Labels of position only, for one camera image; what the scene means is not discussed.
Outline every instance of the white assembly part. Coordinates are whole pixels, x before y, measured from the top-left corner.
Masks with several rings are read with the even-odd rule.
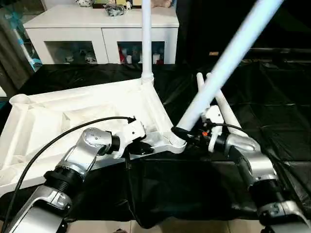
[[[136,125],[134,132],[143,136],[146,131],[143,142],[149,143],[155,150],[154,153],[166,150],[181,153],[185,148],[185,145],[175,148],[168,142],[167,138],[173,124],[152,83],[147,82],[142,85],[141,79],[32,96],[17,95],[10,99],[10,103],[12,110],[0,136],[0,196],[14,190],[23,167],[34,156],[34,153],[27,155],[17,152],[21,152],[22,149],[26,151],[27,145],[34,148],[29,151],[36,152],[53,137],[48,133],[50,130],[53,134],[58,131],[63,133],[74,126],[102,117],[135,117],[142,125]],[[36,126],[35,133],[32,127],[26,127],[29,123],[28,115],[33,111],[38,112],[33,118],[33,124],[30,124]],[[43,131],[40,130],[41,124],[45,124]],[[127,126],[126,120],[109,120],[70,133],[58,140],[37,159],[28,171],[23,187],[43,183],[44,173],[54,169],[68,149],[75,145],[83,130],[89,127],[111,131],[112,134],[122,132],[125,127],[129,127],[126,131],[133,132],[131,126]],[[128,141],[133,139],[131,134],[126,135],[126,138]],[[130,155],[131,159],[138,157],[142,156]],[[123,158],[114,159],[113,155],[110,155],[105,159],[99,158],[93,169],[121,162],[124,162]]]
[[[278,10],[283,0],[257,0],[246,19],[230,41],[212,70],[211,77],[207,80],[202,91],[200,91],[180,119],[177,127],[190,131],[205,111],[215,95],[230,77],[235,68],[249,48],[256,41],[260,33]],[[182,145],[184,140],[172,133],[170,141],[175,145]]]

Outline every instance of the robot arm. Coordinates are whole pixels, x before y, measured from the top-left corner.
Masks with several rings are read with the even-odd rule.
[[[272,162],[261,152],[258,142],[250,137],[213,130],[212,122],[221,122],[221,119],[218,119],[219,114],[211,114],[208,111],[218,113],[214,108],[207,110],[202,117],[207,130],[200,134],[193,134],[177,127],[172,128],[172,131],[187,142],[210,152],[214,150],[222,152],[228,159],[234,161],[257,207],[259,221],[266,227],[262,232],[310,233],[309,221],[296,202],[290,200],[282,189]]]
[[[119,158],[133,140],[144,136],[143,125],[137,120],[116,135],[97,128],[84,130],[55,170],[46,172],[46,182],[34,191],[5,232],[66,232],[67,225],[63,218],[71,208],[71,199],[95,164],[96,157],[112,154]]]

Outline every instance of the toy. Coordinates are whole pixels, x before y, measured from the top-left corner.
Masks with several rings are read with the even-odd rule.
[[[132,56],[131,56],[131,55],[127,55],[127,56],[126,56],[126,62],[127,62],[128,64],[131,64],[131,63],[132,63]]]
[[[117,4],[114,4],[114,3],[108,3],[106,5],[106,11],[108,13],[109,16],[121,16],[124,14],[125,12],[125,9],[122,5],[117,5]]]
[[[157,64],[158,60],[160,60],[160,54],[153,54],[152,55],[153,64]]]
[[[94,3],[94,0],[74,0],[76,4],[83,7],[90,7]]]
[[[169,8],[172,4],[172,0],[151,0],[151,7],[162,6]]]
[[[139,60],[138,64],[142,64],[142,53],[140,53],[139,58],[140,58],[140,60]]]
[[[88,64],[97,64],[97,61],[96,61],[96,58],[95,58],[95,54],[91,53],[91,52],[86,54],[86,56],[84,57],[84,60]]]
[[[127,10],[131,10],[131,7],[132,7],[131,2],[127,1],[127,2],[126,2],[126,9],[127,9]]]
[[[119,56],[120,56],[120,63],[125,64],[125,56],[122,54],[121,48],[119,47]]]
[[[139,61],[139,48],[138,48],[138,46],[132,47],[132,61],[134,63]]]
[[[121,49],[122,54],[126,57],[127,56],[127,49]]]
[[[74,61],[73,55],[69,55],[67,57],[65,57],[65,63],[66,64],[70,64]]]

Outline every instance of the black plastic sheet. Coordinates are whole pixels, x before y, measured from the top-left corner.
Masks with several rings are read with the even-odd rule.
[[[204,74],[212,66],[200,69]],[[174,125],[197,92],[197,70],[165,65],[154,67],[155,89]],[[27,95],[86,85],[139,78],[141,67],[120,65],[45,65],[20,89]],[[264,149],[291,165],[311,189],[311,66],[250,63],[239,66],[223,92],[243,128]],[[2,129],[10,105],[0,111]],[[73,200],[67,220],[136,219],[149,228],[167,217],[188,220],[256,218],[256,208],[232,161],[187,146],[182,154],[164,152],[95,170]],[[294,187],[306,214],[311,201],[287,171],[280,174],[286,187]],[[35,187],[20,191],[14,214]],[[3,219],[12,193],[0,198]]]

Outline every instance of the black cable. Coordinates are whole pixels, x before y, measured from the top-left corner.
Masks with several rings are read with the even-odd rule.
[[[90,121],[90,122],[87,122],[87,123],[84,123],[82,125],[78,125],[70,130],[67,130],[65,132],[63,132],[61,135],[57,136],[55,139],[53,139],[52,141],[50,141],[48,144],[46,144],[37,154],[35,154],[35,156],[29,161],[29,163],[27,164],[27,166],[25,167],[25,169],[23,170],[17,184],[16,184],[16,187],[15,187],[15,190],[13,192],[13,196],[12,196],[12,199],[10,201],[10,204],[9,204],[9,207],[8,207],[8,210],[6,212],[6,216],[5,216],[5,220],[4,220],[4,223],[3,223],[3,226],[2,226],[2,230],[1,230],[1,233],[4,233],[4,231],[6,230],[7,226],[8,226],[8,222],[9,222],[9,218],[10,218],[10,215],[11,215],[11,211],[13,209],[13,204],[14,204],[14,201],[16,199],[16,196],[17,196],[17,192],[19,191],[20,189],[20,186],[27,174],[27,171],[29,170],[29,168],[32,166],[32,164],[35,162],[35,160],[48,148],[50,147],[52,144],[54,144],[56,141],[58,141],[60,138],[66,136],[67,134],[75,131],[75,130],[78,130],[84,126],[88,126],[88,125],[91,125],[91,124],[94,124],[94,123],[97,123],[97,122],[101,122],[101,121],[106,121],[106,120],[116,120],[116,119],[124,119],[124,120],[128,120],[129,123],[133,122],[135,119],[134,118],[131,118],[131,117],[124,117],[124,116],[112,116],[112,117],[106,117],[106,118],[100,118],[100,119],[97,119],[97,120],[93,120],[93,121]]]
[[[215,126],[225,126],[225,127],[229,127],[229,128],[233,128],[236,130],[240,130],[243,133],[247,134],[247,132],[242,129],[241,127],[235,126],[235,125],[230,125],[230,124],[220,124],[220,123],[208,123],[210,126],[215,127]]]

